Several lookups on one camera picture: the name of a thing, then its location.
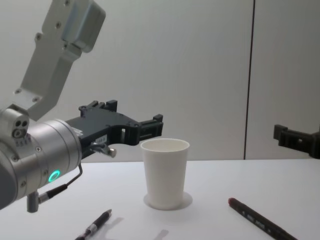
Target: white wall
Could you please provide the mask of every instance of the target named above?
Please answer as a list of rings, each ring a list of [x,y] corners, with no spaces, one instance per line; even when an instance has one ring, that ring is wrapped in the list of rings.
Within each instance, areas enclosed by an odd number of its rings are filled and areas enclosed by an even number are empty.
[[[252,0],[97,0],[107,19],[71,70],[57,107],[68,120],[92,100],[118,100],[138,121],[164,115],[164,137],[191,143],[191,160],[244,154]],[[0,1],[0,99],[19,86],[50,0]],[[118,146],[117,161],[140,159]],[[94,155],[89,161],[110,161]]]
[[[274,125],[317,132],[319,103],[320,1],[257,0],[246,158],[307,157],[278,147]]]

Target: white table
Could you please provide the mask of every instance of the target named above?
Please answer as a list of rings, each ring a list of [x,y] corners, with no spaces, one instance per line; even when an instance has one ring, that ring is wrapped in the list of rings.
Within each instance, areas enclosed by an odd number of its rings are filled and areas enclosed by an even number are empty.
[[[1,240],[74,240],[102,212],[112,218],[92,240],[271,240],[228,205],[235,197],[300,240],[319,239],[320,161],[192,161],[178,211],[147,207],[142,162],[85,163],[68,190],[26,212],[23,198],[0,211]],[[41,189],[51,189],[70,173]]]

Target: white paper cup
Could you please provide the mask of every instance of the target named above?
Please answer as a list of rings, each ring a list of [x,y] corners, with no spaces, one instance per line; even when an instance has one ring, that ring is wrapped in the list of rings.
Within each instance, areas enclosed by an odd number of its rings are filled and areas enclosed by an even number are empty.
[[[141,144],[148,204],[158,210],[175,210],[183,203],[190,144],[158,138]]]

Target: marker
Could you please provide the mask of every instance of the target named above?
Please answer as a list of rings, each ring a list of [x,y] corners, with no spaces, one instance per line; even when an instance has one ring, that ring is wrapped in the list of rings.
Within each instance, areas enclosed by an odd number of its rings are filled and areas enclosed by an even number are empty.
[[[289,233],[287,233],[285,230],[283,230],[281,227],[275,225],[273,222],[266,219],[264,216],[260,215],[247,205],[244,205],[243,203],[239,202],[237,199],[231,197],[229,198],[228,202],[231,208],[236,210],[240,215],[245,217],[247,220],[249,220],[251,223],[256,225],[258,228],[260,228],[262,231],[264,231],[274,239],[298,240]]]
[[[111,209],[102,213],[102,215],[95,220],[86,230],[85,232],[78,236],[75,240],[87,240],[91,236],[93,236],[111,217]]]

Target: pen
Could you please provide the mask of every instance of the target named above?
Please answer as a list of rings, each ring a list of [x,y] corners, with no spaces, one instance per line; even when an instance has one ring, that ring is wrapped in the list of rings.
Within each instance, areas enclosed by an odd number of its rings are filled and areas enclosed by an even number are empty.
[[[231,197],[229,198],[229,205],[231,208],[236,210],[239,214],[249,220],[251,223],[256,225],[258,228],[263,230],[265,233],[270,235],[276,240],[298,240],[281,227],[275,225],[270,220],[266,219],[264,216],[260,215],[247,205],[239,202],[237,199]]]
[[[111,209],[102,213],[97,220],[95,220],[86,230],[85,232],[78,236],[75,240],[87,240],[89,237],[94,235],[111,217]]]

